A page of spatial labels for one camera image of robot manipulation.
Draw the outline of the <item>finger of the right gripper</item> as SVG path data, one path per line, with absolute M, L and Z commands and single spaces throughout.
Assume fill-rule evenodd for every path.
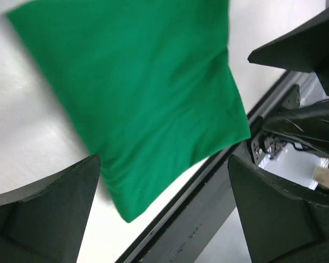
M 248 61 L 290 71 L 314 72 L 329 96 L 329 7 L 293 31 L 255 49 Z

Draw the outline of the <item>green t-shirt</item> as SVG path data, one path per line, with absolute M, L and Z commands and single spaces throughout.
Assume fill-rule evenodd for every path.
M 31 1 L 7 18 L 126 222 L 251 136 L 229 67 L 228 1 Z

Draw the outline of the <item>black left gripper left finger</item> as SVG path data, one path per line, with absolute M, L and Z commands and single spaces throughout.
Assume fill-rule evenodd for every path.
M 76 262 L 99 175 L 93 155 L 0 194 L 0 262 Z

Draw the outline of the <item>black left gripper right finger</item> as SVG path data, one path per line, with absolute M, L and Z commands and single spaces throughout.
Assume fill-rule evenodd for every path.
M 329 194 L 236 155 L 228 172 L 252 262 L 329 262 Z

